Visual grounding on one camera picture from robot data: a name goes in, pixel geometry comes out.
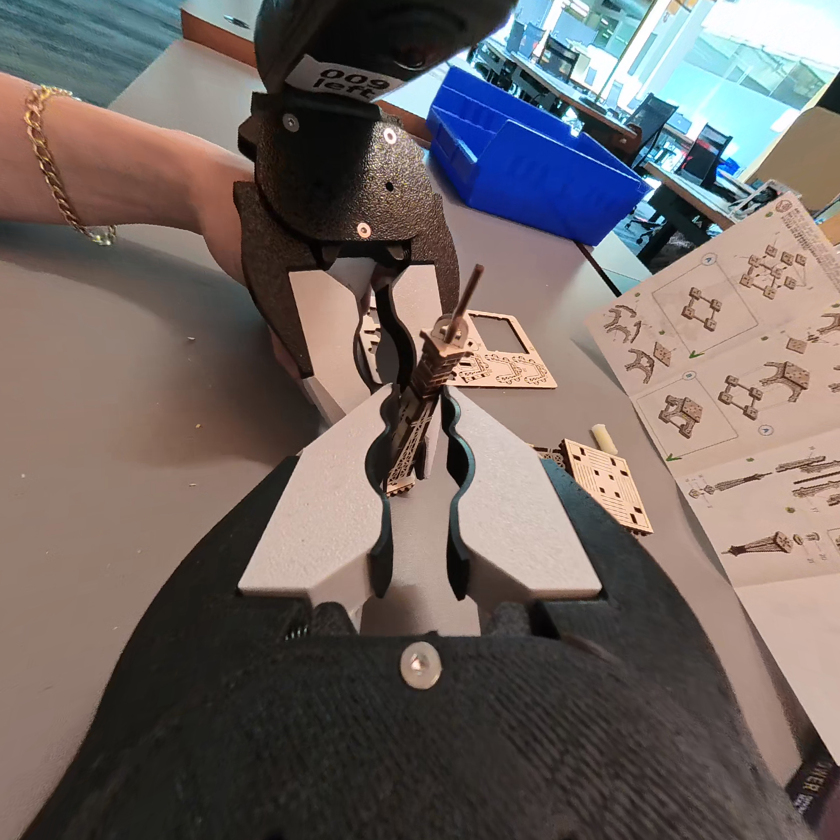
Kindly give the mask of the beige cardboard panel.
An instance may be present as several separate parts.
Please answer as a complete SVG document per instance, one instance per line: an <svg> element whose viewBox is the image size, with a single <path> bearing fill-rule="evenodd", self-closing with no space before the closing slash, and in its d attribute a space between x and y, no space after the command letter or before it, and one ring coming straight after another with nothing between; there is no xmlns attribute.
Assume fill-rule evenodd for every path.
<svg viewBox="0 0 840 840"><path fill-rule="evenodd" d="M744 183L780 182L810 211L839 194L839 115L820 107L802 111L780 137L741 174Z"/></svg>

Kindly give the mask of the person's left hand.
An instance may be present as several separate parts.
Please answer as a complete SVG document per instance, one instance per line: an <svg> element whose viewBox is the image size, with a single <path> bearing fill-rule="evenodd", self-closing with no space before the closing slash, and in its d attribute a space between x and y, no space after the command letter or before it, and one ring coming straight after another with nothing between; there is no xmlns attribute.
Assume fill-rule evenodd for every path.
<svg viewBox="0 0 840 840"><path fill-rule="evenodd" d="M192 134L128 119L128 155L109 224L148 224L201 235L217 265L245 284L236 183L255 180L244 156Z"/></svg>

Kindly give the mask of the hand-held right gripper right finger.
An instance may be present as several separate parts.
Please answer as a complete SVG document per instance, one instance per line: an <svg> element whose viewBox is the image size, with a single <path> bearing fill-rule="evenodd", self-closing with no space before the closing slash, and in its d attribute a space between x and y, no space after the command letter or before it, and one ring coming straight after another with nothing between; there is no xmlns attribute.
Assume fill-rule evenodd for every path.
<svg viewBox="0 0 840 840"><path fill-rule="evenodd" d="M448 503L446 570L478 625L500 605L598 603L603 583L557 487L556 465L458 388L442 394Z"/></svg>

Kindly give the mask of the paper instruction sheet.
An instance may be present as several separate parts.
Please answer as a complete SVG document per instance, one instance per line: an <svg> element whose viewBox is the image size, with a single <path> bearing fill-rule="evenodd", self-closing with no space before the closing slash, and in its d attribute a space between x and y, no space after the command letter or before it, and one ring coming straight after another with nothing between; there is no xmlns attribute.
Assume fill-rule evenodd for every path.
<svg viewBox="0 0 840 840"><path fill-rule="evenodd" d="M786 192L586 322L836 763L838 296Z"/></svg>

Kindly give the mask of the black office chair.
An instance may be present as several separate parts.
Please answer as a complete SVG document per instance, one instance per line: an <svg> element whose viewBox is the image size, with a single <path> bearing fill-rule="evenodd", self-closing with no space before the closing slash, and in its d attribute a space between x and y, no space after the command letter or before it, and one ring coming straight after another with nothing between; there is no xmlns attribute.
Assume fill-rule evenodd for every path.
<svg viewBox="0 0 840 840"><path fill-rule="evenodd" d="M677 173L697 186L712 190L717 183L721 158L731 141L731 135L706 123L679 165Z"/></svg>
<svg viewBox="0 0 840 840"><path fill-rule="evenodd" d="M645 100L636 108L627 124L628 127L636 126L640 129L641 140L638 150L628 159L628 165L632 169L641 166L658 141L666 123L678 111L679 105L657 98L653 93L648 93Z"/></svg>

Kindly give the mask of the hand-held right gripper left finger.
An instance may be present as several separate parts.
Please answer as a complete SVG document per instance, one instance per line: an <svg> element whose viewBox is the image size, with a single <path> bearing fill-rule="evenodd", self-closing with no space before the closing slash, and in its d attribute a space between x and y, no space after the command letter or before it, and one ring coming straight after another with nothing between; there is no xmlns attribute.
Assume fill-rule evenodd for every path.
<svg viewBox="0 0 840 840"><path fill-rule="evenodd" d="M392 582L385 493L400 389L384 385L305 447L238 583L243 595L341 604L355 614Z"/></svg>

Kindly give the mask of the blue plastic bin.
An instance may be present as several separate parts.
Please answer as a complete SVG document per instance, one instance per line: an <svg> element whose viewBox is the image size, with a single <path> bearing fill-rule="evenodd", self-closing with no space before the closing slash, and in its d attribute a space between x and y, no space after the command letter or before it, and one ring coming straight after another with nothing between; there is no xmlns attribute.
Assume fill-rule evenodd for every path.
<svg viewBox="0 0 840 840"><path fill-rule="evenodd" d="M585 133L452 67L427 115L430 151L463 202L597 246L648 192Z"/></svg>

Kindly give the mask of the wooden tower model base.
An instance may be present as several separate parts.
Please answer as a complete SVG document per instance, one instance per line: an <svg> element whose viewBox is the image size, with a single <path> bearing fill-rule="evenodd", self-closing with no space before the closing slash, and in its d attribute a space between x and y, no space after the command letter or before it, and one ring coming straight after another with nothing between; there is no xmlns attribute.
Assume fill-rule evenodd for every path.
<svg viewBox="0 0 840 840"><path fill-rule="evenodd" d="M624 458L568 438L553 447L530 447L563 468L625 530L638 537L654 532Z"/></svg>

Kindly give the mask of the long brown office table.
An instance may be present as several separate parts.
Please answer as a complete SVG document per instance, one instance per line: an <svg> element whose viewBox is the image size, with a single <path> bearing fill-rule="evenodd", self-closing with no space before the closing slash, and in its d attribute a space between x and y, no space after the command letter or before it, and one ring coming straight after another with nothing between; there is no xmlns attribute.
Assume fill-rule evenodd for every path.
<svg viewBox="0 0 840 840"><path fill-rule="evenodd" d="M583 131L620 159L630 160L642 149L643 133L638 126L619 122L585 99L570 83L544 72L523 56L510 53L496 40L487 38L483 45L500 60L512 62L530 86L546 90L558 103L560 112L574 110L583 123Z"/></svg>

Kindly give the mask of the wooden sheet with arch parts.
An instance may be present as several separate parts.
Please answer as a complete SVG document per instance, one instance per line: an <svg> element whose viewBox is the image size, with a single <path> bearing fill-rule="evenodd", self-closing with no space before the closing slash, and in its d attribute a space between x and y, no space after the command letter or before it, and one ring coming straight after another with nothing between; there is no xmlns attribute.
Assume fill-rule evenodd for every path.
<svg viewBox="0 0 840 840"><path fill-rule="evenodd" d="M474 309L468 309L465 318L469 326L467 346L471 355L458 363L449 384L486 390L556 388L556 381L519 320L507 314ZM495 339L486 341L492 325L508 328L512 350L503 350Z"/></svg>

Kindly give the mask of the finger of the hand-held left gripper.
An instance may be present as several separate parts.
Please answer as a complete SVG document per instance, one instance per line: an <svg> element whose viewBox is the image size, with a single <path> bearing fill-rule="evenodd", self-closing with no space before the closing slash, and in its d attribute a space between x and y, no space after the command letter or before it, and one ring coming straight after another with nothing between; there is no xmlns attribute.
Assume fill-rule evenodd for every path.
<svg viewBox="0 0 840 840"><path fill-rule="evenodd" d="M422 331L432 328L441 315L434 266L409 266L399 275L378 268L378 375L382 383L408 384L422 358Z"/></svg>
<svg viewBox="0 0 840 840"><path fill-rule="evenodd" d="M339 258L329 270L289 274L311 364L303 387L327 425L382 386L375 357L364 346L374 267L370 258Z"/></svg>

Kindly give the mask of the grey desk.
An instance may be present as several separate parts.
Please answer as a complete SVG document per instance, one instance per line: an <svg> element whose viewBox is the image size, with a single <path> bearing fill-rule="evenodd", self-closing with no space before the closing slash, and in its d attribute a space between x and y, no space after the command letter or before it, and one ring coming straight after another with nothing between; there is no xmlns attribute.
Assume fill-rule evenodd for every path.
<svg viewBox="0 0 840 840"><path fill-rule="evenodd" d="M641 543L714 643L765 762L802 759L793 698L583 321L614 295L570 241L439 189L480 310L518 318L554 391L471 391L533 444L604 423L654 533ZM199 237L126 227L114 249L2 226L2 838L55 789L174 568L319 414L275 363L247 290Z"/></svg>

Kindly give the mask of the person's left forearm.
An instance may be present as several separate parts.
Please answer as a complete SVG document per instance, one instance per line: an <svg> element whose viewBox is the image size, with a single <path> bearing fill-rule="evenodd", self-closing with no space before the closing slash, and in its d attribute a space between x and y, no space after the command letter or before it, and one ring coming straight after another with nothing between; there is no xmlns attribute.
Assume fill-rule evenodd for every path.
<svg viewBox="0 0 840 840"><path fill-rule="evenodd" d="M1 75L1 218L4 222L59 224L95 245L117 240L113 225L83 223L71 201L45 132L47 104L73 99L65 89Z"/></svg>

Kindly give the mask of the wooden tower model spire section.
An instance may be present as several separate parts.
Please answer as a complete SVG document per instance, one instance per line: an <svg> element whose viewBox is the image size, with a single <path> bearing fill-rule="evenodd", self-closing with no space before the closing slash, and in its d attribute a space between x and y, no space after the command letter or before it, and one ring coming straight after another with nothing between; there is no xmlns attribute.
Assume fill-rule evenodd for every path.
<svg viewBox="0 0 840 840"><path fill-rule="evenodd" d="M398 422L392 435L391 469L384 483L393 497L410 490L423 477L418 465L438 398L457 364L472 354L466 310L485 272L476 264L452 313L441 316L430 330L421 330L421 353L402 390Z"/></svg>

